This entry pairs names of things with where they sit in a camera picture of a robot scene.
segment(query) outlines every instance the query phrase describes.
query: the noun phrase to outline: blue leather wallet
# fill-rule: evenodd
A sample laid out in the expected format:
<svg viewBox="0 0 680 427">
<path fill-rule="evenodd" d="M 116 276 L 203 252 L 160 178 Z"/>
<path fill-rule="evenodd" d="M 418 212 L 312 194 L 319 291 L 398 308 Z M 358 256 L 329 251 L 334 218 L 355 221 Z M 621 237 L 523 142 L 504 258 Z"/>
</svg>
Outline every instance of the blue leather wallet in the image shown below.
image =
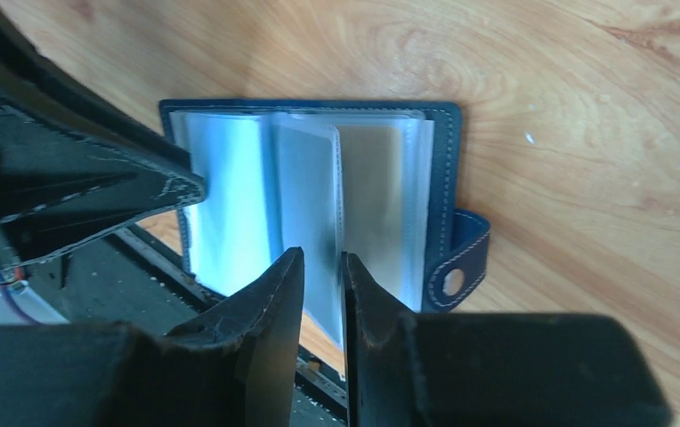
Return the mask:
<svg viewBox="0 0 680 427">
<path fill-rule="evenodd" d="M 304 307 L 340 343 L 343 251 L 412 310 L 451 310 L 483 280 L 490 224 L 455 208 L 457 104 L 166 100 L 159 110 L 205 179 L 206 201 L 178 213 L 184 265 L 204 286 L 233 294 L 301 246 Z"/>
</svg>

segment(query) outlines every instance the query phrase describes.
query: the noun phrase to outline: wooden table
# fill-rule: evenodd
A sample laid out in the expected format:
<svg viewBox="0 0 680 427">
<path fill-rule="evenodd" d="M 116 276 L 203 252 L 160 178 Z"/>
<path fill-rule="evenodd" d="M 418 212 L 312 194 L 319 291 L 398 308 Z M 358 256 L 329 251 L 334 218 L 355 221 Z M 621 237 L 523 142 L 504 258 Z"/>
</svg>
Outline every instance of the wooden table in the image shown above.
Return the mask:
<svg viewBox="0 0 680 427">
<path fill-rule="evenodd" d="M 171 97 L 458 101 L 457 203 L 494 226 L 489 275 L 458 309 L 615 316 L 680 423 L 680 1 L 0 5 L 157 130 Z M 171 214 L 143 225 L 179 247 Z M 343 368 L 311 324 L 302 342 Z"/>
</svg>

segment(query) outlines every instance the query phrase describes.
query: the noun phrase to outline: wallet strap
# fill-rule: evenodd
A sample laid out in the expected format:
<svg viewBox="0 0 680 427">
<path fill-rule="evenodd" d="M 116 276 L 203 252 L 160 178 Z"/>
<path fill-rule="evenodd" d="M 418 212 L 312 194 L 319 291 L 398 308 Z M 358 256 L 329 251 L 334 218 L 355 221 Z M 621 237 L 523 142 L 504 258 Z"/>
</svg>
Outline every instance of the wallet strap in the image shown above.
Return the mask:
<svg viewBox="0 0 680 427">
<path fill-rule="evenodd" d="M 434 267 L 424 286 L 422 311 L 450 311 L 474 291 L 487 273 L 490 222 L 480 215 L 456 209 L 453 214 L 453 250 Z M 453 295 L 445 293 L 446 277 L 453 270 L 463 272 L 463 285 Z"/>
</svg>

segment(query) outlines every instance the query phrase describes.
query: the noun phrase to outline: wallet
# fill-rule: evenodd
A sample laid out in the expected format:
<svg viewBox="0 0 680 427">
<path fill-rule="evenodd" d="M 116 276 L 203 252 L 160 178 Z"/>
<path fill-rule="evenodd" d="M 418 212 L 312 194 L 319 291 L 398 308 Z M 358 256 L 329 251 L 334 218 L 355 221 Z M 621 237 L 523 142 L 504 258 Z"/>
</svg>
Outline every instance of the wallet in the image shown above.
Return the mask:
<svg viewBox="0 0 680 427">
<path fill-rule="evenodd" d="M 414 311 L 451 310 L 484 278 L 490 224 L 455 208 L 457 104 L 165 100 L 159 110 L 205 182 L 206 200 L 178 212 L 184 267 L 203 286 L 234 294 L 300 246 L 304 310 L 342 346 L 342 252 Z"/>
</svg>

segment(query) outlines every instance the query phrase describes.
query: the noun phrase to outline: cable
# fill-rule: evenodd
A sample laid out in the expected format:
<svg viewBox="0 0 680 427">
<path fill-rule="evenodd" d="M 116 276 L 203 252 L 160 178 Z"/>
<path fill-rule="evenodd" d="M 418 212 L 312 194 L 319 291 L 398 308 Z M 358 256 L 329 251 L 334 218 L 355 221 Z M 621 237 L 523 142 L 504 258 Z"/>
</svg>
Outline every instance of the cable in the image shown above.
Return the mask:
<svg viewBox="0 0 680 427">
<path fill-rule="evenodd" d="M 4 282 L 4 276 L 2 272 L 0 271 L 0 295 L 2 295 L 2 299 L 4 300 L 4 303 L 7 304 L 7 307 L 15 313 L 18 318 L 23 320 L 29 325 L 42 325 L 41 322 L 38 320 L 32 318 L 29 316 L 29 314 L 18 305 L 18 303 L 15 302 L 15 299 L 12 298 L 12 292 L 10 290 L 10 287 L 12 285 L 18 284 L 21 281 L 25 279 L 25 274 L 23 273 L 23 269 L 21 267 L 16 267 L 15 268 L 15 280 L 12 282 Z"/>
</svg>

